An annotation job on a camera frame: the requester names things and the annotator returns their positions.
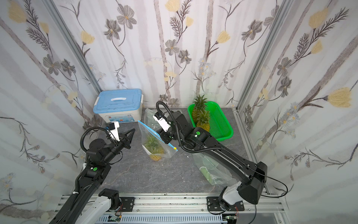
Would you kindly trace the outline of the zip-top bag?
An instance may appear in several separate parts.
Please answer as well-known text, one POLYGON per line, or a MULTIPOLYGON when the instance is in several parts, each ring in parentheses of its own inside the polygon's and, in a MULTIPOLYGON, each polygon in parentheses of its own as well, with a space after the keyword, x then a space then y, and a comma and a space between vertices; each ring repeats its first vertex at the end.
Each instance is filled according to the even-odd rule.
POLYGON ((153 161, 170 159, 178 151, 172 144, 166 144, 160 135, 141 121, 138 121, 141 131, 141 144, 143 150, 153 161))
POLYGON ((159 123, 154 119, 154 115, 156 114, 156 112, 157 112, 156 110, 146 108, 144 112, 143 123, 149 127, 159 127, 159 123))
POLYGON ((228 169, 209 156, 197 153, 193 154, 193 159, 195 165, 211 185, 231 186, 237 183, 228 169))

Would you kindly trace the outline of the pineapple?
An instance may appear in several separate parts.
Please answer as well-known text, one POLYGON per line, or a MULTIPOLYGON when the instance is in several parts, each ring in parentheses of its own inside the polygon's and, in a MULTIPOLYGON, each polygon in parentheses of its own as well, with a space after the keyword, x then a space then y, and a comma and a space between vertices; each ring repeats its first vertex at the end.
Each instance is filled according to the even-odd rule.
POLYGON ((164 154, 164 149, 155 136, 148 135, 144 143, 144 147, 149 151, 149 157, 153 161, 159 161, 162 159, 160 155, 164 154))
POLYGON ((204 110, 199 113, 196 126, 201 127, 208 132, 210 131, 210 111, 204 110))
POLYGON ((200 113, 206 110, 207 98, 205 97, 204 94, 198 95, 194 98, 193 103, 194 103, 194 108, 192 110, 192 118, 193 121, 196 123, 200 113))

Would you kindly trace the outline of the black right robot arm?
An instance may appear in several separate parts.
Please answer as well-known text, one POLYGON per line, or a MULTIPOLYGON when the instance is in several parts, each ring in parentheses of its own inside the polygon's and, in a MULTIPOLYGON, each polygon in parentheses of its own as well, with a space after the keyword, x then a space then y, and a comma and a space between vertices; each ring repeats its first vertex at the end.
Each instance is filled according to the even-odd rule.
POLYGON ((201 127, 193 127, 180 112, 173 112, 166 103, 156 103, 154 119, 160 124, 160 138, 165 144, 172 140, 191 154, 203 154, 218 162, 239 181, 226 187, 221 193, 221 201, 233 205, 239 201, 257 205, 267 181, 268 167, 265 163, 254 163, 239 156, 216 140, 210 132, 201 127))

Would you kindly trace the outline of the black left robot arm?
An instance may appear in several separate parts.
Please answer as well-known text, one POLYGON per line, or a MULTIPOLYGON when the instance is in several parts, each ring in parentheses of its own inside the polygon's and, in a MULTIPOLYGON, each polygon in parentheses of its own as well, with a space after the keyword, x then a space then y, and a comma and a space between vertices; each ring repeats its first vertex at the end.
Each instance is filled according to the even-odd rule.
POLYGON ((86 154, 84 168, 75 179, 73 192, 62 208, 51 220, 52 224, 94 224, 107 211, 122 211, 123 201, 117 190, 104 189, 89 209, 85 209, 90 198, 103 184, 112 165, 112 160, 126 148, 130 149, 135 129, 112 134, 114 126, 88 128, 80 138, 80 147, 86 154), (93 130, 103 131, 110 143, 103 139, 93 140, 89 148, 84 146, 84 139, 93 130))

